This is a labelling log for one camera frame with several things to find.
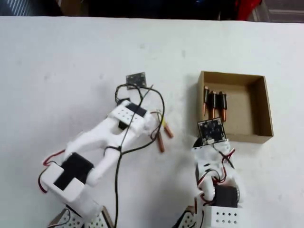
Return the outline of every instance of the circuit board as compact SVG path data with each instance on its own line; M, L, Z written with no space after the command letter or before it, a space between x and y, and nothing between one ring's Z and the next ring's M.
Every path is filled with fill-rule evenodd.
M198 127L203 146L226 140L221 118L198 122Z
M134 74L134 75L127 75L126 80L127 80L128 84L134 84L134 85L137 85L139 87L146 87L147 86L146 74L144 72ZM134 87L128 85L127 89L128 90L129 89L134 89Z

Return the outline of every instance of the black wire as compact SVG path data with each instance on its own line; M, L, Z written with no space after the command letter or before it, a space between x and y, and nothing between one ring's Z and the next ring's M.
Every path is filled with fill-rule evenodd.
M104 149L104 155L105 155L105 151L106 151L107 149L109 149L109 148L111 148L111 149L115 149L115 150L117 150L117 151L121 152L121 150L120 150L120 148L119 148L119 147L115 147L115 146L106 146L106 147L105 147L105 149Z
M163 117L164 117L164 114L165 114L165 102L164 102L163 97L162 97L162 95L161 95L160 92L158 92L158 91L155 90L155 89L151 89L151 91L156 92L156 93L160 96L160 98L161 98L161 103L162 103L162 115L161 115L162 118L161 118L160 124L158 125L158 130L157 130L155 136L153 137L153 139L152 139L149 143L147 143L147 144L145 144L145 145L143 145L143 146L139 146L139 147L137 147L137 148L134 148L134 149L125 151L125 152L123 152L123 155L124 155L124 154L127 154L127 153L131 153L131 152L137 151L137 150L141 150L141 149L146 148L147 146L151 145L153 142L155 142L155 140L156 140L156 138L157 138L157 134L159 133L159 131L160 131L160 129L161 129L161 126L162 126L161 124L162 124L162 122L163 122Z
M117 166L116 166L116 172L115 172L115 204L116 204L116 213L115 213L115 223L114 223L114 228L117 227L117 222L118 222L118 172L119 172L119 167L120 167L120 162L121 162L121 159L123 157L123 154L122 154L122 147L123 147L123 143L124 143L124 140L128 134L128 131L130 129L130 126L132 124L132 121L133 121L133 118L135 116L135 114L137 113L139 107L142 105L142 102L143 102L143 99L147 96L147 94L149 93L150 89L145 93L145 95L143 96L143 98L141 99L140 103L138 104L136 110L134 111L133 115L132 115L132 118L130 120L130 124L124 134L124 137L123 137L123 140L122 140L122 143L120 145L120 155L119 155L119 159L118 159L118 162L117 162Z
M130 84L130 83L126 83L126 84L122 84L122 85L119 85L117 88L116 88L116 91L115 91L115 102L118 103L119 99L117 98L118 96L118 91L121 87L127 87L127 86L130 86L130 87L134 87L135 89L137 89L138 93L139 93L139 97L140 99L142 100L143 98L143 95L141 93L141 90L140 90L140 87L136 84Z
M203 221L204 221L204 217L205 217L205 212L202 210L201 211L201 213L202 213L202 217L201 217L201 223L200 223L200 226L199 226L199 228L201 228L201 226L203 225Z
M223 157L226 161L228 161L229 165L234 169L234 166L233 166L232 162L230 161L229 157L226 156L226 155L224 155L223 152L219 151L217 148L215 148L214 144L212 144L212 146L213 146L213 148L214 148L217 152L219 152L220 155L222 155L222 157Z
M50 226L48 226L46 228L59 227L59 226L67 224L71 220L71 211L69 209L67 209L67 211L68 211L68 220L67 221L65 221L64 223L61 223L61 224L50 225Z
M160 128L161 128L161 126L162 126L161 124L162 124L163 116L164 116L164 113L165 113L165 104L164 104L163 97L162 97L162 95L161 95L160 92L158 92L158 91L155 90L155 89L152 89L152 86L151 86L150 88L146 88L146 87L141 87L141 88L142 88L142 89L148 89L148 91L145 93L145 95L142 97L140 103L138 104L137 109L135 110L135 112L134 112L134 114L133 114L133 116L132 116L132 118L131 118L131 120L130 120L130 125L131 125L131 123L132 123L132 120L133 120L135 114L137 113L137 110L138 110L139 107L141 106L141 104L142 104L142 102L143 102L143 99L147 96L147 94L148 94L150 91L154 91L154 92L156 92L156 93L160 96L161 102L162 102L162 107L163 107L162 116L161 116L162 118L161 118L161 122L160 122L160 124L159 124L159 126L158 126L158 131L157 131L157 134L158 134L158 132L160 131ZM119 167L120 167L120 163L121 163L122 156L123 156L124 154L131 153L131 152L134 152L134 151L143 149L143 148L145 148L145 147L151 145L151 144L156 140L156 137L154 137L149 143L147 143L147 144L145 144L145 145L143 145L143 146L140 146L140 147L137 147L137 148L134 148L134 149L131 149L131 150L122 152L122 145L123 145L124 139L125 139L125 137L126 137L128 131L129 131L129 129L130 129L130 125L129 125L128 128L127 128L127 131L126 131L126 133L125 133L125 135L124 135L124 137L123 137L121 146L120 146L120 148L119 148L121 154L120 154L120 156L119 156L119 159L118 159L118 162L117 162L117 166L116 166L116 173L115 173L115 201L116 201L115 204L116 204L116 212L115 212L115 223L114 223L114 228L117 227L117 222L118 222L118 172L119 172Z

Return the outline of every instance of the white tabletop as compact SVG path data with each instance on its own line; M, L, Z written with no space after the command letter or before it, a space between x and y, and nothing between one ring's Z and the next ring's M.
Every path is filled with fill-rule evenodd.
M44 227L62 209L38 189L41 161L102 121L116 86L142 71L163 94L175 137L163 136L165 154L154 144L123 157L119 227L171 227L196 193L190 148L201 70L266 76L274 137L232 142L246 227L303 226L304 25L8 17L0 31L1 227ZM114 167L99 188L114 219Z

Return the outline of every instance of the open cardboard box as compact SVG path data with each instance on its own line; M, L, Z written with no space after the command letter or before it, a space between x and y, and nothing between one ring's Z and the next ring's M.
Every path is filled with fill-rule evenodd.
M264 76L202 71L198 80L198 121L203 116L204 86L227 94L227 121L224 129L231 141L264 143L273 137L266 79Z

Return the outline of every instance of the white plastic part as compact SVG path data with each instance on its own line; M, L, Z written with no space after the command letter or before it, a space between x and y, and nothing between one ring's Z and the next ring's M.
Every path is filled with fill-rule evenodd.
M181 219L181 222L179 224L179 228L188 228L188 227L194 227L194 223L195 223L195 218L192 215L191 212L186 212L183 216L183 218Z
M112 228L112 221L109 218L106 218L103 212L100 212L92 221L86 222L79 217L77 214L70 212L68 210L62 215L57 224L63 224L68 221L66 224L61 226L56 226L56 228Z
M223 157L218 151L221 151L224 155L229 154L231 151L229 140L213 145L192 148L199 170L199 179L202 178L208 170L215 170L208 172L203 180L198 182L198 188L203 191L204 199L208 201L212 201L215 196L215 189L211 177L220 177L220 179L224 177L223 164L221 163ZM233 169L227 161L224 161L224 167L227 173L224 184L228 183L230 186L237 188L238 202L242 203L246 197L244 184L237 171Z
M80 195L85 185L78 179L73 178L69 185L64 190L61 190L54 182L59 178L63 171L64 170L59 165L52 163L41 175L41 181L53 193L64 198L66 203L73 202Z
M226 208L205 206L204 210L204 228L239 228L242 226L241 215L242 208Z
M122 121L130 124L133 111L126 108L129 101L123 101L117 106L108 117L99 123L92 130L78 135L78 137L67 145L63 155L65 161L73 152L84 156L85 152L96 149L104 151L106 146L119 147L126 134L127 128L121 130L118 124ZM127 150L129 146L143 133L151 133L157 126L156 119L147 111L144 117L134 115L131 126L124 139L122 149ZM104 173L118 161L120 152L116 149L108 148L103 159L89 172L86 184L74 178L64 190L54 185L54 182L63 172L63 169L52 164L41 176L41 181L47 189L55 193L63 203L68 204L85 220L91 220L99 213L102 205L94 201L94 198L86 191L86 185L95 187Z

